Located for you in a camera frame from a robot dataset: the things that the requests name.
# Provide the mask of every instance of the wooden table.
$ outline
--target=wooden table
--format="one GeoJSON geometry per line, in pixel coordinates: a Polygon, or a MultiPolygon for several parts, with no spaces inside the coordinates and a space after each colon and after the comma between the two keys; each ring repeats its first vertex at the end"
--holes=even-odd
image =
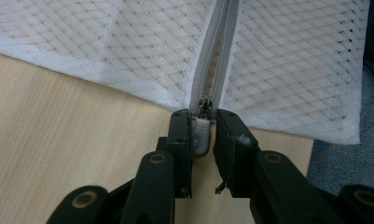
{"type": "MultiPolygon", "coordinates": [[[[170,115],[125,92],[0,55],[0,224],[45,223],[73,189],[112,190],[134,178],[140,159],[167,135],[170,115]]],[[[252,132],[262,149],[283,152],[306,174],[311,139],[252,132]]],[[[248,200],[214,194],[220,183],[212,152],[195,159],[194,198],[176,200],[175,223],[253,223],[248,200]]]]}

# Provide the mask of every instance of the zipper slider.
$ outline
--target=zipper slider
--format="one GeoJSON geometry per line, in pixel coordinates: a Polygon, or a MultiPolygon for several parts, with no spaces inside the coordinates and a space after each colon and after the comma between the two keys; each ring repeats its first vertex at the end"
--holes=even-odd
{"type": "Polygon", "coordinates": [[[209,97],[205,97],[199,101],[199,119],[210,120],[213,102],[209,97]]]}
{"type": "Polygon", "coordinates": [[[203,156],[209,151],[210,146],[210,117],[213,109],[213,102],[205,97],[199,101],[199,115],[195,119],[193,127],[196,146],[193,150],[195,156],[203,156]]]}

